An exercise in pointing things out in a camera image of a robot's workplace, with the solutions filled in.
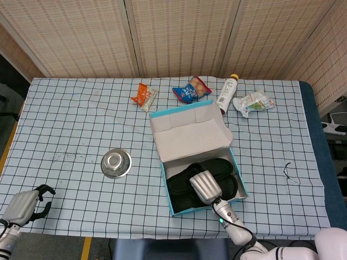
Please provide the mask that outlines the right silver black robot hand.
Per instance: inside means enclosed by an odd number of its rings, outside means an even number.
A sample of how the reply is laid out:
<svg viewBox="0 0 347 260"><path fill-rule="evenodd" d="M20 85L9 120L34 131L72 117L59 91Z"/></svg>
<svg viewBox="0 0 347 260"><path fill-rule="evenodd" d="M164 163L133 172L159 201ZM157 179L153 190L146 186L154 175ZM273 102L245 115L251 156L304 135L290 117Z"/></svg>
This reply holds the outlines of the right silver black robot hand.
<svg viewBox="0 0 347 260"><path fill-rule="evenodd" d="M199 199L206 205L211 205L222 197L222 190L212 174L206 170L189 179Z"/></svg>

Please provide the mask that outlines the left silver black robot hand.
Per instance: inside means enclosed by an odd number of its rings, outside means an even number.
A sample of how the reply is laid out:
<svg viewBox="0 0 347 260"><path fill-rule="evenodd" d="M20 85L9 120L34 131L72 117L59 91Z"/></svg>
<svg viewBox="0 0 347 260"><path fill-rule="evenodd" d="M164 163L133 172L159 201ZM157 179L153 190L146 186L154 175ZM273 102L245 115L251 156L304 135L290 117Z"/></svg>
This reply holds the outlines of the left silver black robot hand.
<svg viewBox="0 0 347 260"><path fill-rule="evenodd" d="M46 203L43 211L35 212L38 202L43 201L43 195L49 192L55 195L55 190L46 185L40 185L31 191L23 191L13 196L1 218L1 223L6 225L16 224L23 227L29 222L34 222L37 219L44 218L48 215L52 203Z"/></svg>

